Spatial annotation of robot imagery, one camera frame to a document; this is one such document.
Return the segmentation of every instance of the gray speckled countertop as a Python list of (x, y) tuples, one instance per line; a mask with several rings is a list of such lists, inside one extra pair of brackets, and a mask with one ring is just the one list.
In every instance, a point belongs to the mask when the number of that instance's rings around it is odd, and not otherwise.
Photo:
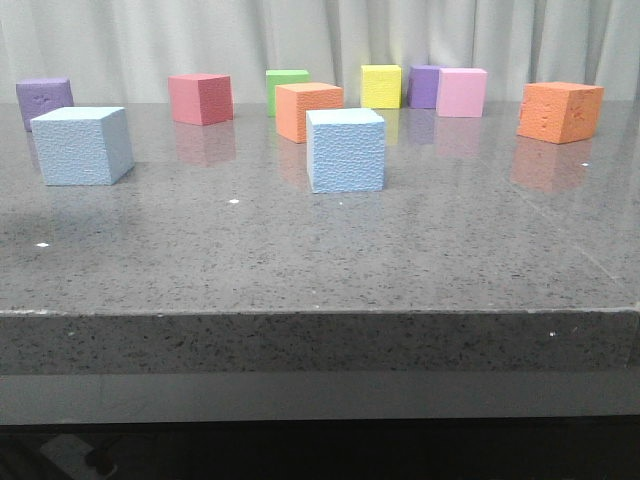
[(134, 170), (45, 187), (0, 105), (0, 375), (635, 372), (637, 105), (567, 145), (517, 103), (380, 110), (385, 189), (316, 195), (264, 105), (125, 107)]

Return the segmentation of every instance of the light blue cube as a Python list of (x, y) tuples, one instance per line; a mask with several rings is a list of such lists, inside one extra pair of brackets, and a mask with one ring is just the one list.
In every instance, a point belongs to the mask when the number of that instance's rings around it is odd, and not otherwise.
[(133, 168), (122, 107), (65, 107), (31, 120), (46, 185), (112, 185)]
[(382, 190), (385, 122), (370, 108), (307, 111), (313, 193)]

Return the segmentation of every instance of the yellow cube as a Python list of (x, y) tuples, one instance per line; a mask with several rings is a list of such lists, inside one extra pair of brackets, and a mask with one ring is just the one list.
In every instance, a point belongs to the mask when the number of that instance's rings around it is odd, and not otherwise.
[(362, 65), (360, 106), (400, 108), (402, 68), (398, 65)]

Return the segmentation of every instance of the table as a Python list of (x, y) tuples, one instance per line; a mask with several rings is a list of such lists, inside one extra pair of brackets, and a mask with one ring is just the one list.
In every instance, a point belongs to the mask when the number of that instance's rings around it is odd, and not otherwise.
[(266, 105), (125, 107), (134, 170), (45, 187), (0, 105), (1, 425), (640, 413), (638, 105), (379, 110), (385, 189), (316, 195)]

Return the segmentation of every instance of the pink cube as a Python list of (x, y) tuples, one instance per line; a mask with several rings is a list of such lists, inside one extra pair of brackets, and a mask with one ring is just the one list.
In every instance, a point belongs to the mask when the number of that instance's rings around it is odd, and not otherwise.
[(486, 70), (442, 68), (436, 112), (440, 117), (481, 117), (486, 91)]
[(171, 76), (169, 96), (176, 122), (211, 125), (233, 119), (229, 75), (193, 73)]

